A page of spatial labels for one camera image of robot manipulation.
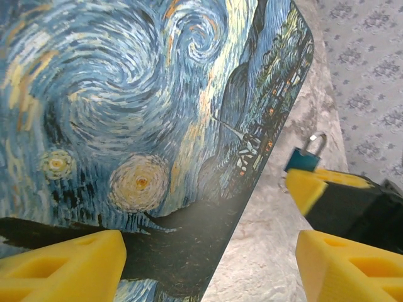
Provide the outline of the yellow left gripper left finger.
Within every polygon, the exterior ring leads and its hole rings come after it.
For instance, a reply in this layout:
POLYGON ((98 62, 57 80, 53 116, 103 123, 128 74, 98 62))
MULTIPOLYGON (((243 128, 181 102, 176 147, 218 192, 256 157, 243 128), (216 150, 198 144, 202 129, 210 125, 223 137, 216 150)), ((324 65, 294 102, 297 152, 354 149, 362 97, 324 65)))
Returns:
POLYGON ((108 230, 1 259, 1 301, 113 301, 127 251, 108 230))

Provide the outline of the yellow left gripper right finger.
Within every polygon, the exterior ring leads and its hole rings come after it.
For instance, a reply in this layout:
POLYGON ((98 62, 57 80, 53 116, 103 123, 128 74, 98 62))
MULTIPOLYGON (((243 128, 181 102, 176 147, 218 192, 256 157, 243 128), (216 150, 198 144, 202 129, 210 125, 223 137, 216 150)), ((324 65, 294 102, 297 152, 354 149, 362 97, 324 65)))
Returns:
POLYGON ((402 301, 402 255, 314 230, 298 234, 307 301, 402 301))

